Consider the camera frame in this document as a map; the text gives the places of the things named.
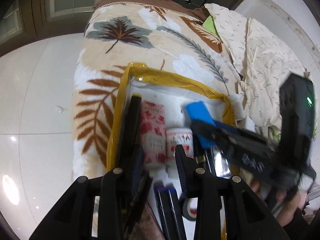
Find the human hand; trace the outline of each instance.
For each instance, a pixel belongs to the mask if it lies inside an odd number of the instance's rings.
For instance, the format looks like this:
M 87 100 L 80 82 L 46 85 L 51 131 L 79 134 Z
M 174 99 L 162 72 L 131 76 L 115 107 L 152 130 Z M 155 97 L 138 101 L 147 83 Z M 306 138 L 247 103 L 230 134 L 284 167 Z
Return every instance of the human hand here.
M 250 183 L 250 188 L 254 193 L 258 196 L 260 195 L 260 181 L 258 179 L 253 179 Z M 283 202 L 286 197 L 285 190 L 278 190 L 276 193 L 276 199 L 278 202 Z M 291 222 L 293 219 L 293 215 L 297 208 L 302 209 L 304 207 L 304 203 L 306 202 L 307 192 L 298 191 L 296 195 L 292 198 L 289 203 L 284 203 L 284 206 L 277 217 L 277 221 L 279 224 L 284 227 Z

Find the pink floral tube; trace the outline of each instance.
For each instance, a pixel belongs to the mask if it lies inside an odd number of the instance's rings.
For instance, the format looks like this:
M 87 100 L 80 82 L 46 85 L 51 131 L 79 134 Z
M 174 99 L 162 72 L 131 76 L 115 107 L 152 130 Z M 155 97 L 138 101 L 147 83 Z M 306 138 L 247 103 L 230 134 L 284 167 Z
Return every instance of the pink floral tube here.
M 147 168 L 161 168 L 165 165 L 164 106 L 142 100 L 140 121 L 144 164 Z

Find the white tile floor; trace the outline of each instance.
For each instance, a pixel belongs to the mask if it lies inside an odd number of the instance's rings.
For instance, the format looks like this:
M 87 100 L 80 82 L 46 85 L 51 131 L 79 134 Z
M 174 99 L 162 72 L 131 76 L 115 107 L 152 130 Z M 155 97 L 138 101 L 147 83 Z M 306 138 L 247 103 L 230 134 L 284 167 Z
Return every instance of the white tile floor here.
M 54 37 L 0 58 L 0 210 L 21 240 L 71 184 L 69 110 L 82 39 Z

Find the black tape roll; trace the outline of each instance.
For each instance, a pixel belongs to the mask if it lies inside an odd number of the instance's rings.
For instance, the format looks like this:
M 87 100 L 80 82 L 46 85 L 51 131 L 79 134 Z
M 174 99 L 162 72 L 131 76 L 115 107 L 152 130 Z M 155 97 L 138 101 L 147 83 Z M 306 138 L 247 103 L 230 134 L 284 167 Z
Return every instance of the black tape roll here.
M 186 198 L 186 196 L 182 193 L 179 199 L 179 205 L 182 210 L 182 215 L 188 219 L 189 221 L 196 221 L 197 219 L 197 210 L 190 208 L 190 203 L 192 198 Z

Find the green fabric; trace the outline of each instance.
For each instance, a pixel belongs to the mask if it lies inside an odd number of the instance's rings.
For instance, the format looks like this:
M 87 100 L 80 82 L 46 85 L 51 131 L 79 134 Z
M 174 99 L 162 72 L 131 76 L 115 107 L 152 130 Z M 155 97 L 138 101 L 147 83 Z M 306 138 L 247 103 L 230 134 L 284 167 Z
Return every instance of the green fabric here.
M 205 28 L 207 31 L 212 32 L 216 34 L 218 37 L 220 37 L 217 32 L 216 25 L 214 24 L 213 17 L 211 15 L 204 21 L 202 27 Z

